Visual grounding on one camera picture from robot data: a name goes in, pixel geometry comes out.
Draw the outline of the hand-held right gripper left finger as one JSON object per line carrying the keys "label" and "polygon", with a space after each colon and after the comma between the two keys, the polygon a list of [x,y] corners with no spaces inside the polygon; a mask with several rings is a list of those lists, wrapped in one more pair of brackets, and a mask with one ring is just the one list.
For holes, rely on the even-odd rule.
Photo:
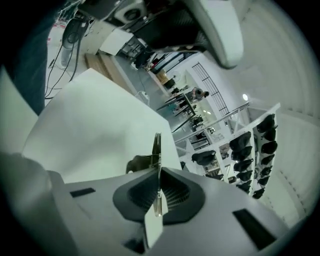
{"label": "hand-held right gripper left finger", "polygon": [[0,188],[17,223],[49,256],[144,256],[161,253],[160,220],[133,214],[127,191],[154,175],[145,170],[66,184],[55,171],[18,154],[0,155]]}

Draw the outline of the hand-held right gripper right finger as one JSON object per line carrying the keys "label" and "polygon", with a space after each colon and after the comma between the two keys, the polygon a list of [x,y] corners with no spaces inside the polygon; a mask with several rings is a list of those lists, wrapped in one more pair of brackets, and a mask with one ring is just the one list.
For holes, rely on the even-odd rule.
{"label": "hand-held right gripper right finger", "polygon": [[205,201],[188,222],[165,226],[151,256],[276,256],[291,232],[269,208],[233,185],[174,170],[200,185]]}

